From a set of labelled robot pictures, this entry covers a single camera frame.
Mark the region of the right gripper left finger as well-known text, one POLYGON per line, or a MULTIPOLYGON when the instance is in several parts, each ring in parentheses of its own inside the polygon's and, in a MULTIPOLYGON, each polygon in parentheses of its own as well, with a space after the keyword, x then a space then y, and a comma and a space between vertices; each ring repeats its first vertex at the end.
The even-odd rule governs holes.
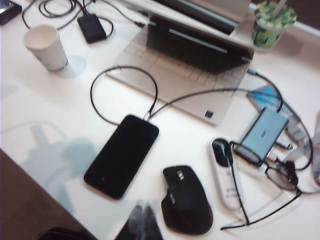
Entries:
POLYGON ((138 200, 126 223, 116 236, 117 240, 143 240, 143 206, 144 201, 138 200))

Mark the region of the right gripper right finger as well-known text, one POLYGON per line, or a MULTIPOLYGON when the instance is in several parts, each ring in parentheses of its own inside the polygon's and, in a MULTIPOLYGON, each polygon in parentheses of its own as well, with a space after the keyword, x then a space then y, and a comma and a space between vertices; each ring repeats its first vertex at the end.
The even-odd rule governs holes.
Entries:
POLYGON ((144 209, 144 239, 162 240, 162 234, 157 224, 153 209, 147 205, 144 209))

